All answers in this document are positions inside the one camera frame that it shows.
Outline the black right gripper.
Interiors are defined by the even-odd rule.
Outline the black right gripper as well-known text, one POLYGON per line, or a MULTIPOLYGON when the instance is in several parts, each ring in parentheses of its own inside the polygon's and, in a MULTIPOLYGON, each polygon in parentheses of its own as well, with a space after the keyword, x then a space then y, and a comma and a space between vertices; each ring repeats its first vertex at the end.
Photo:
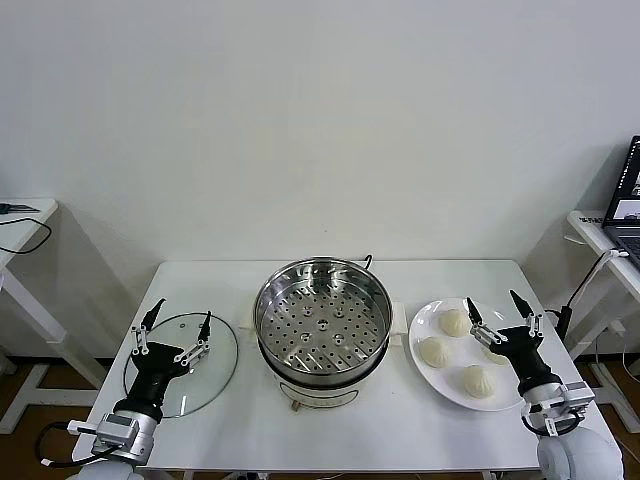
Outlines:
POLYGON ((538 353, 543 340, 542 315, 536 314, 514 290, 509 293, 525 324, 501 329, 499 334, 484 322, 472 299, 467 297, 470 334, 492 353, 508 359, 519 380, 518 393, 525 394, 535 387, 554 383, 555 374, 538 353))

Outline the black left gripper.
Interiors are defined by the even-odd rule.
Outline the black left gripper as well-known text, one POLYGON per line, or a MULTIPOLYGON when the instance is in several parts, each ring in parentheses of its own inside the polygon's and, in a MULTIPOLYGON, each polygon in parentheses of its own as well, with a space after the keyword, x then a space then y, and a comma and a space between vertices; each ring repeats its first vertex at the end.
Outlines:
POLYGON ((161 298, 148 310, 138 325, 131 327, 132 360, 137 368, 137 376, 122 400, 122 410, 147 416, 162 416, 162 405, 169 383, 186 375, 210 351, 210 322, 212 313, 208 312, 200 325, 197 339, 183 350, 176 346, 149 342, 151 332, 162 305, 161 298))

